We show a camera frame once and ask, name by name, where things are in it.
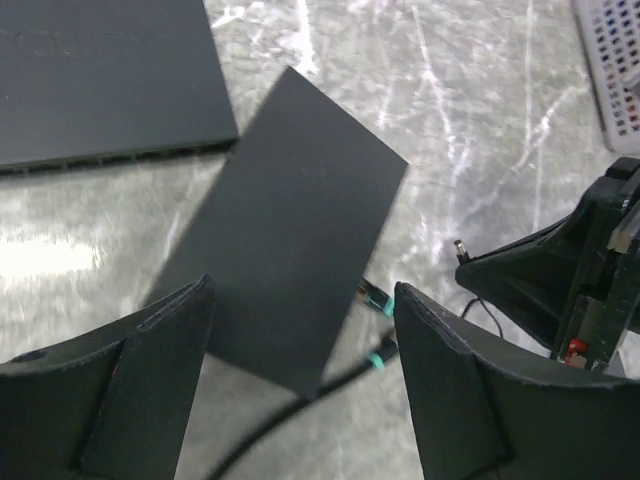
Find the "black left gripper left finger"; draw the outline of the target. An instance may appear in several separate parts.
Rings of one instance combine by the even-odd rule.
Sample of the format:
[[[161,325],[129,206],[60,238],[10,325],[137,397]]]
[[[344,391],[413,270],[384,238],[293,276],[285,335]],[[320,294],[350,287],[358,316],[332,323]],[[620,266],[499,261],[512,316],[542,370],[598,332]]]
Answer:
[[[197,280],[1,366],[4,479],[171,479],[215,308]]]

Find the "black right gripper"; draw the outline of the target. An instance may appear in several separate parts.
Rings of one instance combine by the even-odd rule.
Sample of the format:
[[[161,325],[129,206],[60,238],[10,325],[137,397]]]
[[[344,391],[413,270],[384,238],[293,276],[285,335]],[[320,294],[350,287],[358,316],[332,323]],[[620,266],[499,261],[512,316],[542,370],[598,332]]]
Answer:
[[[639,323],[639,161],[620,157],[573,213],[479,256],[456,282],[568,365],[602,372]]]

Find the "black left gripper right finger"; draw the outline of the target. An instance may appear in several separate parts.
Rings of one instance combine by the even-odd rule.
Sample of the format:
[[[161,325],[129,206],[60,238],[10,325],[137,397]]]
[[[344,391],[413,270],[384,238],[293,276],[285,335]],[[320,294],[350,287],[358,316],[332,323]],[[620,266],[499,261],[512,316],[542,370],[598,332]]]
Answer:
[[[635,479],[639,384],[564,365],[395,287],[394,320],[428,479]]]

